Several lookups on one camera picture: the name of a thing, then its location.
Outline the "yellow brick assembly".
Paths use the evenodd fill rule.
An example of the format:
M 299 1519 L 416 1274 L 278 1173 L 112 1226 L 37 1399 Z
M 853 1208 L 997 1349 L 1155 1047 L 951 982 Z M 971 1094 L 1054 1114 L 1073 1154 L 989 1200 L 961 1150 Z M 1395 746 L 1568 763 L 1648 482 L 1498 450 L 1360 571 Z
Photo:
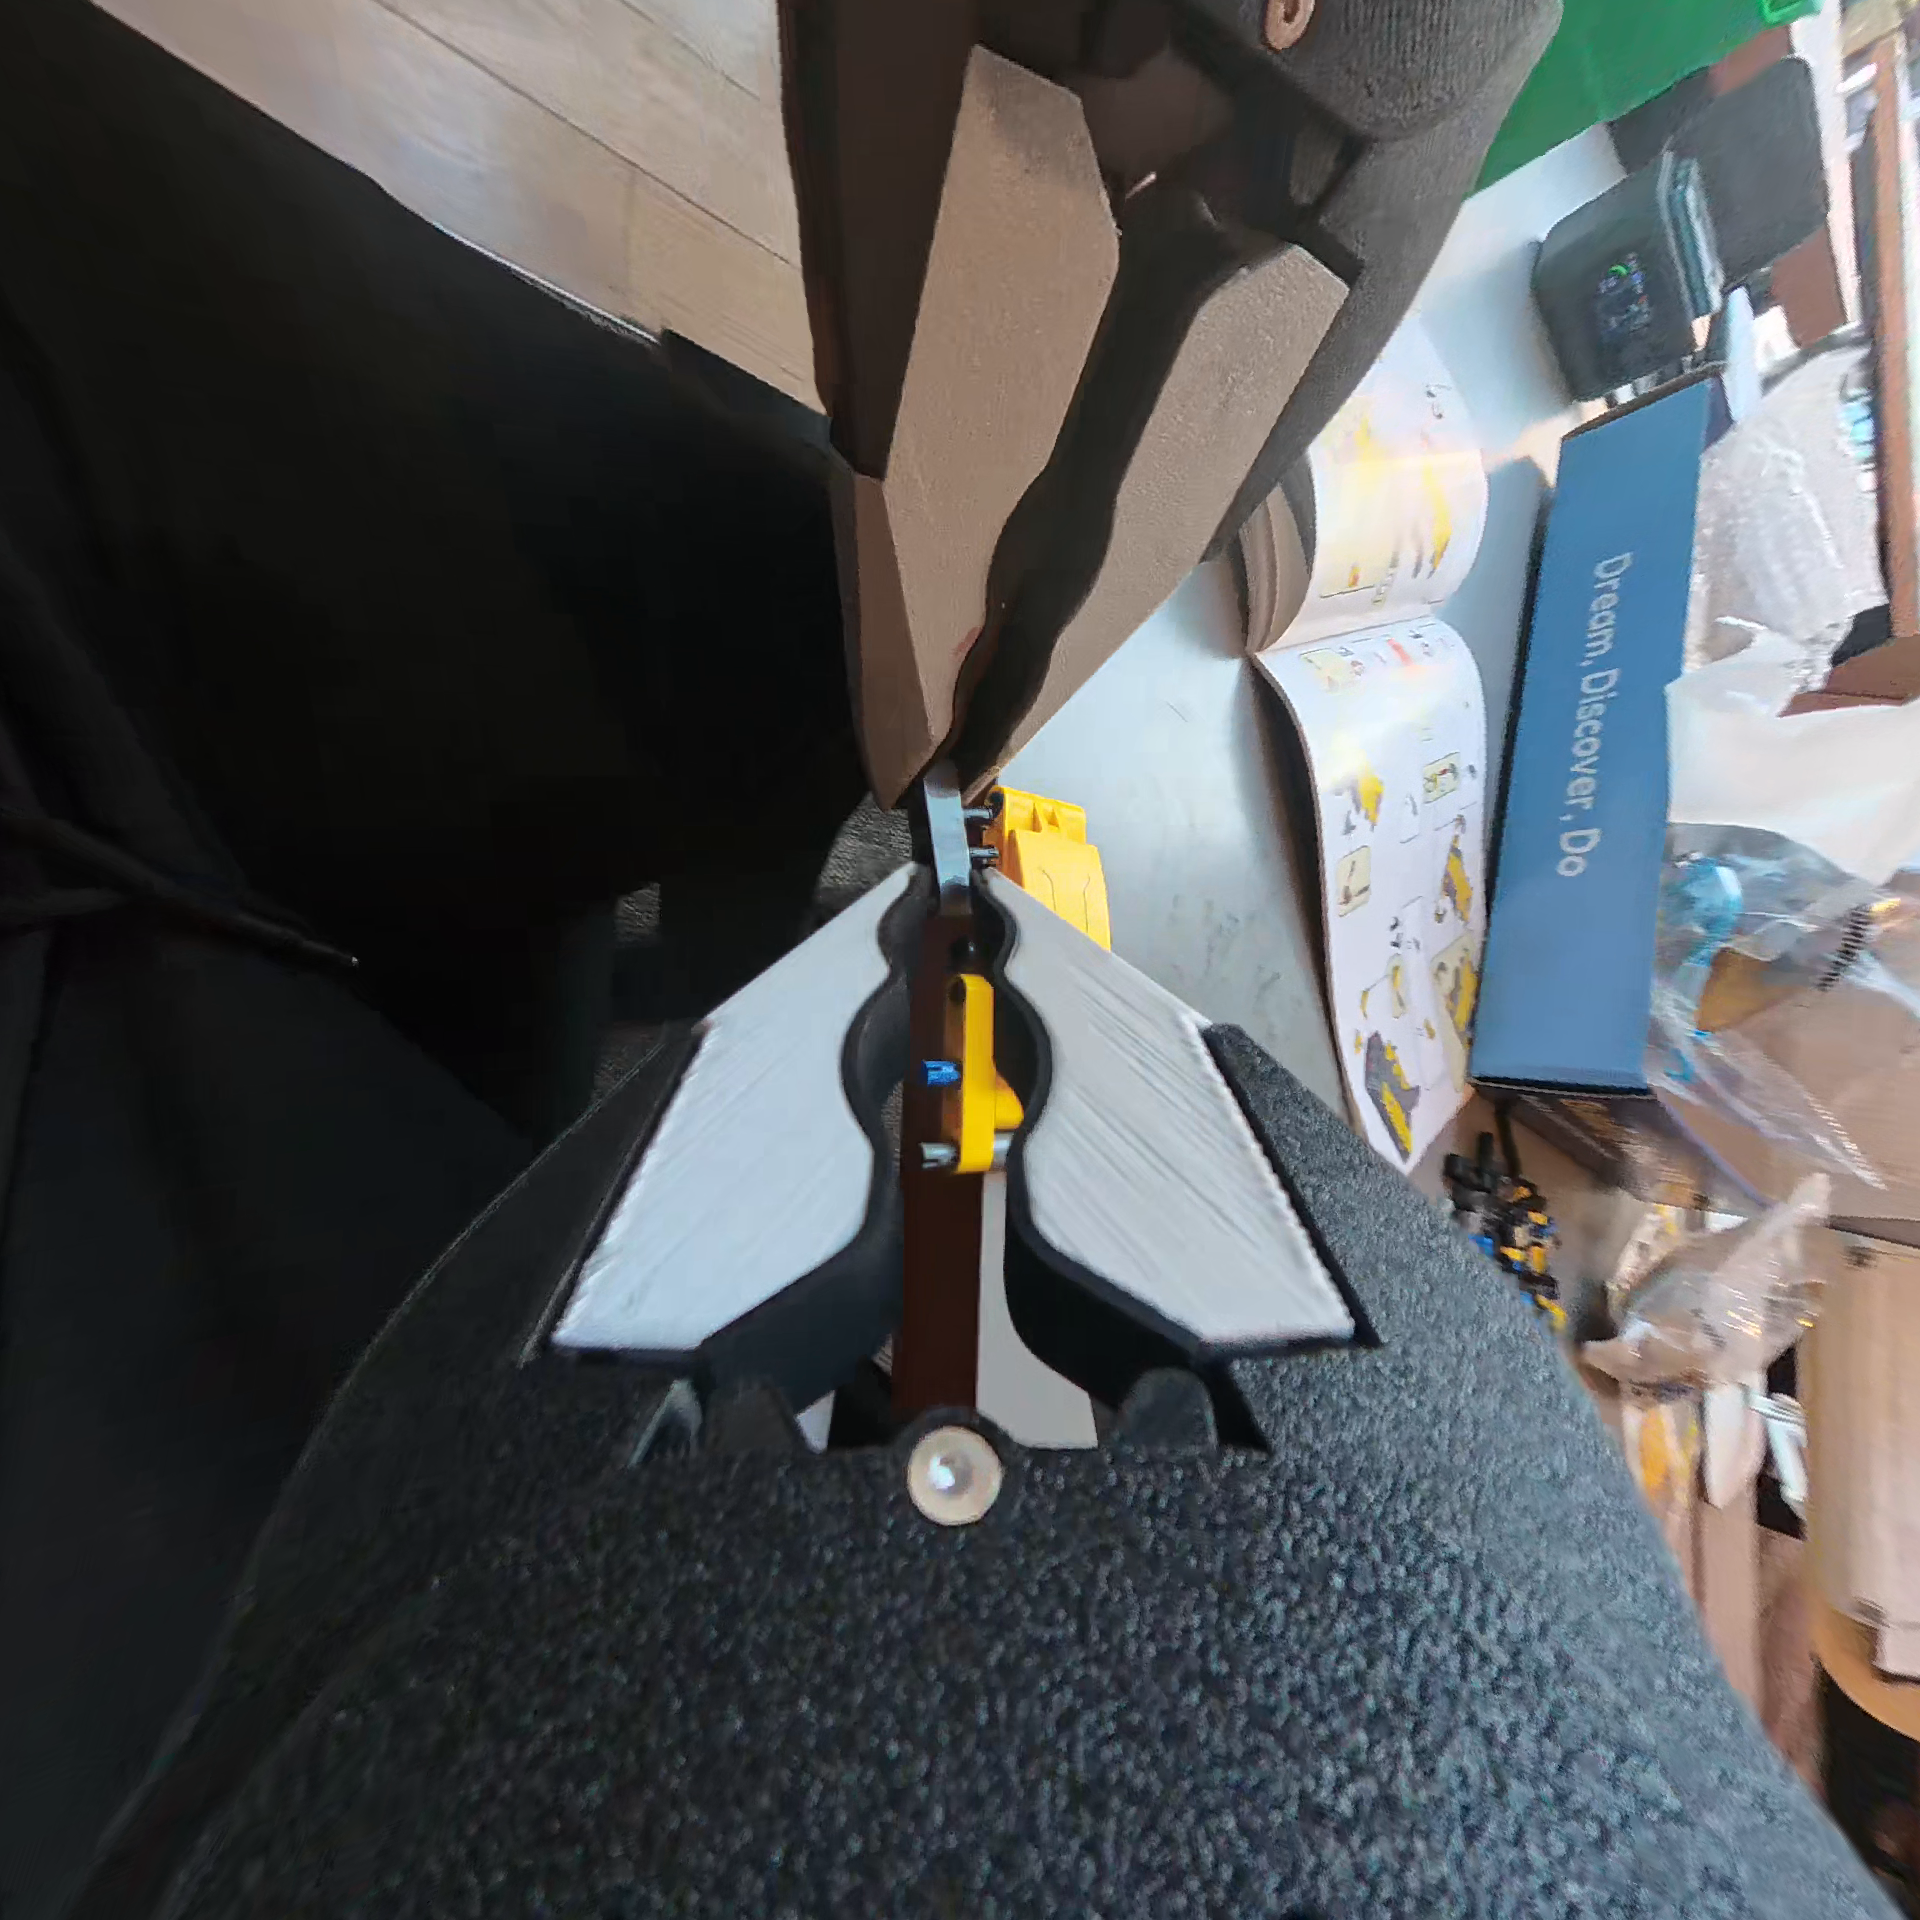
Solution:
M 1081 808 L 999 784 L 971 813 L 987 872 L 1042 901 L 1096 946 L 1113 944 L 1109 883 Z M 939 1096 L 939 1128 L 921 1146 L 921 1167 L 951 1178 L 1001 1168 L 1023 1123 L 1021 1097 L 997 1063 L 993 985 L 982 953 L 975 939 L 947 939 L 944 1050 L 921 1063 L 923 1089 Z

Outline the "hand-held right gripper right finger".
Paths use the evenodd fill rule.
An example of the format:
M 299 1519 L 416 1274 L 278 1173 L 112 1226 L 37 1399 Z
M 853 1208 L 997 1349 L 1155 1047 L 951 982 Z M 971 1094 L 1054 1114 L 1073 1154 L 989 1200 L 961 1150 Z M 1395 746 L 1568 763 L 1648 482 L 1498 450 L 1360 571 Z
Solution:
M 1208 1023 L 1007 879 L 975 901 L 1023 1104 L 1002 1176 L 1015 1333 L 1113 1415 L 1177 1376 L 1211 1426 L 1255 1425 L 1231 1366 L 1346 1349 L 1358 1311 Z

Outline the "pile of small bricks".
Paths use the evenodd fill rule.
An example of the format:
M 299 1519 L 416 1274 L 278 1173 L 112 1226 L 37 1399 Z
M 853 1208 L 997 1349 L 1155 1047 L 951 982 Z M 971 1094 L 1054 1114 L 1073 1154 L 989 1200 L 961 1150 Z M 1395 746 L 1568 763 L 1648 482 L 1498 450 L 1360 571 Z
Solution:
M 1472 1154 L 1447 1154 L 1441 1176 L 1454 1224 L 1527 1296 L 1555 1336 L 1568 1307 L 1551 1274 L 1555 1227 L 1543 1191 L 1512 1161 L 1505 1135 L 1483 1131 Z

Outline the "open brown cardboard box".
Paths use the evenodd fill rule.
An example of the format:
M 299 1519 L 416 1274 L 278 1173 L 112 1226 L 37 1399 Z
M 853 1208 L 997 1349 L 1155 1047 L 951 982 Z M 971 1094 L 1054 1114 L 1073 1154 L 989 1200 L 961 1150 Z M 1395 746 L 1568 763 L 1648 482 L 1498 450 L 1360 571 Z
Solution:
M 1822 1624 L 1887 1689 L 1917 1680 L 1917 1253 L 1826 1233 L 1813 1331 L 1795 1351 L 1807 1415 L 1807 1571 Z

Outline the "clear plastic bags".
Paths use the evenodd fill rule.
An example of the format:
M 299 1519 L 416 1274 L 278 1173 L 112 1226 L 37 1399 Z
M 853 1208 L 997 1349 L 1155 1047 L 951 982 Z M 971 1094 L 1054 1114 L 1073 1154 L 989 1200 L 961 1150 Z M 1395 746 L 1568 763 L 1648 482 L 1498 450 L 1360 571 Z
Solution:
M 1915 1221 L 1915 635 L 1881 562 L 1874 358 L 1806 353 L 1707 453 L 1645 1073 L 1775 1198 Z

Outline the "white plastic bag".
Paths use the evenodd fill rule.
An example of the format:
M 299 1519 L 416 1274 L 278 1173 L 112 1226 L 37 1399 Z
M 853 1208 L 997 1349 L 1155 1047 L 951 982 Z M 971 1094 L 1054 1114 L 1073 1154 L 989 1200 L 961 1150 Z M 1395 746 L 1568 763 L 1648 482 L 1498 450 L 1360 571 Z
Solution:
M 1667 1251 L 1581 1363 L 1622 1385 L 1738 1385 L 1813 1329 L 1832 1183 L 1817 1170 L 1785 1200 Z

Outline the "black drawstring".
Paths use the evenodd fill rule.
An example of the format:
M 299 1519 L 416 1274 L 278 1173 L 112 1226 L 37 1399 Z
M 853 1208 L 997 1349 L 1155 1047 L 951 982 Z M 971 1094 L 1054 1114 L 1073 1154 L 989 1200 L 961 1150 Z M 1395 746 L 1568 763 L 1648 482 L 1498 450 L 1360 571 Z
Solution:
M 359 961 L 314 939 L 296 923 L 179 881 L 151 863 L 58 819 L 2 806 L 2 834 L 11 848 L 50 858 L 58 870 L 85 879 L 74 888 L 53 888 L 24 896 L 3 896 L 3 930 L 46 929 L 115 911 L 143 911 L 189 926 L 208 937 L 278 953 L 307 968 L 357 973 Z

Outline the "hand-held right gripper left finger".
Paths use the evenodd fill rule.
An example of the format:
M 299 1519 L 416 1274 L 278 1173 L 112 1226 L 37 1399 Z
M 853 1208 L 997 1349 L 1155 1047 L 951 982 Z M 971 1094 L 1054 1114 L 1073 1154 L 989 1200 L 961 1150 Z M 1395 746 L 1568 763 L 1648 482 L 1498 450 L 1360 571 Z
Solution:
M 921 872 L 901 866 L 696 1024 L 570 1267 L 549 1344 L 816 1405 L 897 1323 L 883 1107 Z

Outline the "blue cardboard box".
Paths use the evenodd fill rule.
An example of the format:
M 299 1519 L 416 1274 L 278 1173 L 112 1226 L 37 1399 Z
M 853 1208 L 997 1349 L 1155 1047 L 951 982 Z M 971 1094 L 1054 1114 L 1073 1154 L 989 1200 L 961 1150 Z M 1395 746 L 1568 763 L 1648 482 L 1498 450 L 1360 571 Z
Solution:
M 1507 714 L 1472 1032 L 1486 1091 L 1642 1096 L 1714 376 L 1562 440 Z

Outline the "green plastic bin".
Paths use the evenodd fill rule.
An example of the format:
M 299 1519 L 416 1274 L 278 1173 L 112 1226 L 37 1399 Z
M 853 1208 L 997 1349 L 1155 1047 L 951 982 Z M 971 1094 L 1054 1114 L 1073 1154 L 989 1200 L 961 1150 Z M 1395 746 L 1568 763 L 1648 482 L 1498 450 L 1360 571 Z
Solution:
M 1495 135 L 1473 192 L 1815 11 L 1818 2 L 1565 2 Z

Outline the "open instruction booklet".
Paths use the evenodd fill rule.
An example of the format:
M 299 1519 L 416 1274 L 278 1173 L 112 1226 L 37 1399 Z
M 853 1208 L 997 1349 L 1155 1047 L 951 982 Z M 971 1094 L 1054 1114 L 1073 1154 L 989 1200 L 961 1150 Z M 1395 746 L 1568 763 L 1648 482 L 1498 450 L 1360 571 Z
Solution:
M 1401 1170 L 1470 1094 L 1490 733 L 1447 609 L 1487 506 L 1470 407 L 1405 320 L 1235 546 L 1245 649 L 1309 784 L 1335 1057 Z

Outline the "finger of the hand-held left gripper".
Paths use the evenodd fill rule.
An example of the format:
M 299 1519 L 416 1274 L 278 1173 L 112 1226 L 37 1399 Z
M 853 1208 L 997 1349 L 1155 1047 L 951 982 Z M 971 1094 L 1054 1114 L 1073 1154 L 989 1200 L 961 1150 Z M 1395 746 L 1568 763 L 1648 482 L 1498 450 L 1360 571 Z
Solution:
M 832 481 L 862 767 L 897 808 L 954 722 L 1005 521 L 1043 471 L 1118 274 L 1082 105 L 968 53 L 896 431 L 874 475 Z
M 1054 449 L 997 539 L 951 721 L 982 786 L 1203 559 L 1349 283 L 1307 248 L 1153 183 Z

